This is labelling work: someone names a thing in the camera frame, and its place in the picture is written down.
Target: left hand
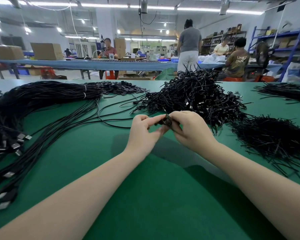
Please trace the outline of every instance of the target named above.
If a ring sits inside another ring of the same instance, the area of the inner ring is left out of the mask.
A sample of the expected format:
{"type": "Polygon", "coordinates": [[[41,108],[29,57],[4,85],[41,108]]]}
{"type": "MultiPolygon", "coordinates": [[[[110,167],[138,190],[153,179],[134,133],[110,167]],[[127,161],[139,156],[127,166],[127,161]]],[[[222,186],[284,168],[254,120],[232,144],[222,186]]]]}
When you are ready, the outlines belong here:
{"type": "Polygon", "coordinates": [[[129,140],[125,151],[134,154],[141,153],[142,159],[144,159],[154,148],[160,137],[169,130],[167,126],[162,125],[154,132],[149,133],[148,131],[150,126],[158,123],[165,116],[165,114],[151,118],[144,114],[135,116],[132,121],[129,140]]]}

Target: green tabletop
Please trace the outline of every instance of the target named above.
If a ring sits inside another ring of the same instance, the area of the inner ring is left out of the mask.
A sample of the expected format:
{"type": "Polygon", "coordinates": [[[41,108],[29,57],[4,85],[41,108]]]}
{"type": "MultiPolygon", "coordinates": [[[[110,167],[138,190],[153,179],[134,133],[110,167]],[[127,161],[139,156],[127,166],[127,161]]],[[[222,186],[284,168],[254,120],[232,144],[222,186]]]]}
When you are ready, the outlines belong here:
{"type": "MultiPolygon", "coordinates": [[[[82,80],[62,80],[83,83],[82,80]]],[[[0,80],[0,90],[28,83],[26,80],[0,80]]],[[[132,83],[160,90],[164,81],[132,83]]],[[[238,91],[252,115],[292,119],[300,125],[300,103],[286,104],[281,98],[266,98],[252,91],[256,83],[224,82],[227,91],[238,91]]],[[[132,98],[132,95],[103,98],[106,105],[132,98]]],[[[72,113],[83,102],[30,114],[25,132],[72,113]]],[[[114,105],[101,114],[121,111],[129,104],[114,105]]],[[[132,117],[129,112],[107,118],[132,117]]],[[[111,122],[130,126],[131,121],[111,122]]],[[[0,211],[0,227],[65,185],[88,173],[123,151],[129,130],[91,123],[76,127],[58,139],[40,158],[23,181],[16,201],[0,211]]],[[[265,167],[266,160],[249,155],[224,125],[216,139],[265,167]]],[[[300,183],[298,177],[293,181],[300,183]]],[[[284,239],[230,179],[215,166],[180,145],[171,131],[160,139],[152,153],[126,178],[109,200],[84,239],[284,239]]]]}

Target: pile of black twist ties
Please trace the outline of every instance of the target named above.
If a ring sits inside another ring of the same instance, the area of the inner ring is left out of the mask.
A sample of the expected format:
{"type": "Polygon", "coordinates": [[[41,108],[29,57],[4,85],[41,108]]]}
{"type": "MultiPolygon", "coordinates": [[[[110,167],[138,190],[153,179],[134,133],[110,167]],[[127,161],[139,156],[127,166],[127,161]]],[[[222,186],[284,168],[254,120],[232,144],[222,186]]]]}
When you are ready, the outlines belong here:
{"type": "Polygon", "coordinates": [[[118,95],[125,95],[127,93],[140,93],[144,91],[144,88],[125,81],[104,81],[85,84],[39,81],[13,88],[1,95],[0,162],[5,156],[11,153],[14,153],[17,157],[9,165],[3,168],[0,167],[0,184],[6,182],[0,189],[0,209],[7,208],[15,200],[22,180],[48,147],[65,132],[76,126],[88,123],[104,122],[107,125],[111,125],[106,121],[132,119],[102,119],[101,117],[108,116],[108,114],[99,115],[102,109],[98,108],[98,102],[103,94],[111,92],[118,95]],[[85,101],[85,103],[73,113],[44,126],[38,131],[31,133],[31,135],[24,132],[23,121],[30,113],[54,109],[60,106],[60,104],[74,101],[85,101]],[[92,110],[95,113],[87,117],[87,114],[92,110]],[[25,140],[30,140],[38,132],[41,132],[40,136],[25,149],[25,140]]]}
{"type": "Polygon", "coordinates": [[[216,82],[215,71],[197,70],[195,72],[178,72],[178,77],[164,83],[160,92],[146,92],[135,110],[146,109],[151,114],[158,111],[189,110],[198,113],[206,123],[211,125],[212,132],[217,134],[218,127],[224,123],[242,120],[246,109],[240,100],[242,96],[232,92],[224,93],[224,89],[216,82]]]}
{"type": "Polygon", "coordinates": [[[283,176],[300,179],[300,127],[291,120],[270,116],[230,123],[243,145],[265,158],[283,176]]]}
{"type": "Polygon", "coordinates": [[[300,84],[293,83],[266,83],[265,86],[256,86],[255,91],[267,94],[269,97],[284,98],[284,100],[296,100],[300,102],[300,84]]]}

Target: gray t-shirt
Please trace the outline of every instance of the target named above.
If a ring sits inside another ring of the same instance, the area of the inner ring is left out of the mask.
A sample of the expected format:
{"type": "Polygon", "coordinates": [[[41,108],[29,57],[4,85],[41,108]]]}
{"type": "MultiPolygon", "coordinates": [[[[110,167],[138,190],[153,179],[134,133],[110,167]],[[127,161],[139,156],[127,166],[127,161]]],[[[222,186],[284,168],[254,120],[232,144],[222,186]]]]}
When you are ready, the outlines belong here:
{"type": "Polygon", "coordinates": [[[185,51],[199,51],[199,41],[202,39],[201,33],[198,29],[190,27],[181,32],[179,42],[181,45],[181,52],[185,51]]]}

